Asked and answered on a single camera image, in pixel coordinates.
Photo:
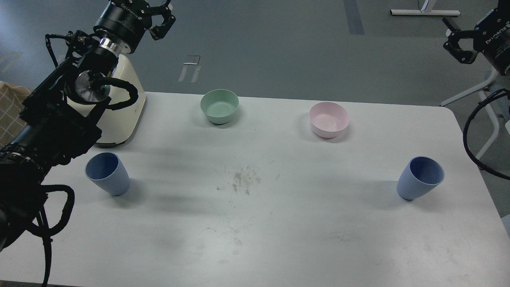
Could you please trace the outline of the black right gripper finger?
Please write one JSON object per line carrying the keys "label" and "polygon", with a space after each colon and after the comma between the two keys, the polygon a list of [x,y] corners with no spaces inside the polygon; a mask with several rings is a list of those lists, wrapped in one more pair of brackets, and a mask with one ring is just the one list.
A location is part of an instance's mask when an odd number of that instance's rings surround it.
{"label": "black right gripper finger", "polygon": [[472,64],[476,59],[478,52],[475,50],[464,50],[459,42],[461,39],[474,39],[478,35],[474,30],[453,30],[446,31],[447,40],[443,48],[452,55],[461,64]]}
{"label": "black right gripper finger", "polygon": [[454,33],[456,31],[461,31],[461,28],[453,21],[452,18],[444,17],[442,18],[442,22],[447,27],[446,33]]}

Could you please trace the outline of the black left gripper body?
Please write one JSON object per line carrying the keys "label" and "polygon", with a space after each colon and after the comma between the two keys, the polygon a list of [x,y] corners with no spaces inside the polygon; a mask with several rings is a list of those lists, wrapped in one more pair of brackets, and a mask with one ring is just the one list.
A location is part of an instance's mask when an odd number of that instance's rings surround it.
{"label": "black left gripper body", "polygon": [[122,53],[133,54],[145,32],[152,26],[151,8],[145,0],[110,0],[94,25],[94,32],[122,47]]}

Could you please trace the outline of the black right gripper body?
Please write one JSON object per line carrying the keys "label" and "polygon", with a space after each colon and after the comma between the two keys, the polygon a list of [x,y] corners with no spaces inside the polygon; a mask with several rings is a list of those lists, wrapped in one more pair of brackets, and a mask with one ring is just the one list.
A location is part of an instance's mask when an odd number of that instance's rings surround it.
{"label": "black right gripper body", "polygon": [[475,25],[473,48],[490,62],[501,76],[510,69],[510,2],[499,0],[496,8]]}

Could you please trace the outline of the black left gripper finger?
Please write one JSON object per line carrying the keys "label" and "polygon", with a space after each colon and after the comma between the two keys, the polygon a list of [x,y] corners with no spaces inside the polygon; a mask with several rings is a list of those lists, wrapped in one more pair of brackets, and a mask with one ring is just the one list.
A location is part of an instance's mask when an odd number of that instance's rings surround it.
{"label": "black left gripper finger", "polygon": [[171,0],[166,0],[162,5],[159,6],[153,6],[148,8],[148,15],[154,16],[154,15],[162,15],[167,16],[171,15]]}
{"label": "black left gripper finger", "polygon": [[170,14],[165,16],[161,25],[149,28],[149,34],[151,35],[151,38],[153,38],[155,41],[163,39],[175,22],[176,18],[174,15]]}

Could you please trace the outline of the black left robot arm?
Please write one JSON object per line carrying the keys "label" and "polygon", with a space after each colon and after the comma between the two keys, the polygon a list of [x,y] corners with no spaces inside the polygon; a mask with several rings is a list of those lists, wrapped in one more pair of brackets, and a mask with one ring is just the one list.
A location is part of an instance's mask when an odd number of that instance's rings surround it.
{"label": "black left robot arm", "polygon": [[43,241],[48,285],[52,236],[68,224],[74,190],[43,185],[52,167],[85,154],[102,135],[97,126],[106,110],[121,110],[139,99],[131,83],[113,78],[120,54],[132,54],[146,31],[164,38],[175,23],[171,2],[110,0],[93,33],[45,35],[55,70],[23,101],[26,126],[1,149],[1,248],[25,231]]}

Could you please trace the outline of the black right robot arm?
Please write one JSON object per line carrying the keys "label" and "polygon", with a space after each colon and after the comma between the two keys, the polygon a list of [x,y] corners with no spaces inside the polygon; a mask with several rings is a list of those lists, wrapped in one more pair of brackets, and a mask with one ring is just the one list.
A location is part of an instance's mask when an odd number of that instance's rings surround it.
{"label": "black right robot arm", "polygon": [[[500,98],[506,96],[509,99],[509,90],[503,88],[502,85],[496,84],[496,76],[508,76],[510,65],[509,53],[509,1],[499,0],[497,7],[492,9],[485,15],[472,30],[462,30],[451,18],[443,18],[442,21],[447,27],[446,36],[447,40],[443,44],[444,49],[450,53],[459,63],[472,64],[478,54],[483,55],[490,63],[493,71],[488,71],[484,76],[482,83],[477,84],[470,89],[446,100],[446,103],[441,103],[441,106],[449,105],[465,96],[472,93],[477,93],[480,102],[468,116],[464,127],[463,145],[470,157],[480,171],[485,171],[493,176],[509,180],[508,175],[504,175],[488,165],[484,164],[479,158],[488,151],[490,146],[497,139],[500,132],[500,124],[496,113],[490,106],[490,103],[495,102]],[[485,141],[483,146],[478,152],[472,153],[468,146],[468,132],[472,121],[475,119],[482,109],[486,109],[489,120],[492,123],[492,133],[484,135]]]}

